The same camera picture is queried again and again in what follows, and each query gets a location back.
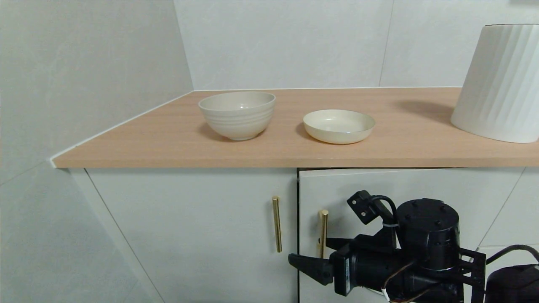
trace pleated lampshade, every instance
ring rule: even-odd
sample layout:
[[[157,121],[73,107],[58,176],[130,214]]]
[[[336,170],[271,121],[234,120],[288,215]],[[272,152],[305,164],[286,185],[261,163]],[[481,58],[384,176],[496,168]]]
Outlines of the pleated lampshade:
[[[539,139],[539,24],[487,25],[451,123],[490,139]]]

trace cabinet handle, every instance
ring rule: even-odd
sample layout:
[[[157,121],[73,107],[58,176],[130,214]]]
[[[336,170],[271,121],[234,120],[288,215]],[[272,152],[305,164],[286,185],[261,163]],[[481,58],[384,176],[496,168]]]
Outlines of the cabinet handle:
[[[326,248],[326,238],[328,236],[328,214],[329,212],[325,209],[318,212],[318,215],[320,216],[320,220],[322,222],[322,233],[320,235],[319,240],[319,257],[324,258],[325,257],[325,248]]]
[[[282,251],[281,239],[281,218],[279,217],[279,197],[273,196],[273,223],[275,225],[275,242],[277,243],[277,252]]]

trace ceramic bowl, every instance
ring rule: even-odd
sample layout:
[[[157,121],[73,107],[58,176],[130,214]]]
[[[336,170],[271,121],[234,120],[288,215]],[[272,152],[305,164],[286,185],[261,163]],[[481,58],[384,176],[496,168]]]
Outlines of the ceramic bowl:
[[[303,124],[307,133],[317,140],[350,144],[368,137],[375,121],[371,116],[358,112],[324,109],[305,115]]]
[[[270,124],[275,95],[254,91],[224,93],[201,100],[198,107],[218,134],[232,140],[248,140]]]

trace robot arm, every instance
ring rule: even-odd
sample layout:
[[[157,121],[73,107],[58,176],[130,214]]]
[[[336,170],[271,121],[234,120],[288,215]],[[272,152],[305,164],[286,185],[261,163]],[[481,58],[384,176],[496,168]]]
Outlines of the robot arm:
[[[392,212],[381,200],[390,204]],[[336,250],[329,259],[299,254],[288,256],[292,266],[322,285],[334,283],[335,292],[343,296],[361,286],[382,292],[389,302],[454,303],[464,301],[463,288],[468,284],[472,286],[471,303],[483,303],[486,264],[508,251],[524,247],[508,247],[507,251],[501,251],[489,260],[483,253],[461,248],[459,216],[440,200],[412,200],[397,209],[388,197],[372,196],[363,190],[350,197],[347,203],[363,224],[380,216],[382,228],[374,236],[328,238],[326,245]],[[401,249],[397,248],[396,238]],[[539,253],[528,248],[539,260]],[[472,261],[463,260],[463,257],[472,257]],[[539,283],[539,267],[535,265],[533,268],[511,267],[510,270],[512,281],[516,283],[511,285],[513,291],[518,286],[529,287],[533,281]],[[516,276],[524,275],[523,272],[527,278],[516,279]],[[487,302],[512,302],[500,301],[499,292],[496,295],[493,292],[490,297],[488,293],[489,289],[500,289],[494,286],[505,285],[503,279],[507,274],[501,272],[493,276],[492,282],[489,280]]]

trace white tile wall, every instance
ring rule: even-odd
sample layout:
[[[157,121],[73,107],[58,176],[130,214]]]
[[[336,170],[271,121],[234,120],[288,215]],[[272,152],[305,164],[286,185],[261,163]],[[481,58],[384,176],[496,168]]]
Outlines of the white tile wall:
[[[137,283],[124,300],[125,303],[150,303],[151,299],[140,283]]]
[[[172,0],[2,1],[0,29],[0,300],[150,302],[45,160],[192,90]]]
[[[123,302],[137,284],[67,172],[44,162],[0,201],[2,302]]]
[[[462,86],[482,27],[500,23],[539,23],[539,1],[395,1],[381,86]]]
[[[461,86],[484,25],[539,23],[537,0],[175,4],[196,90]]]
[[[192,90],[172,0],[2,3],[0,184]]]
[[[175,4],[196,90],[378,86],[392,1]]]

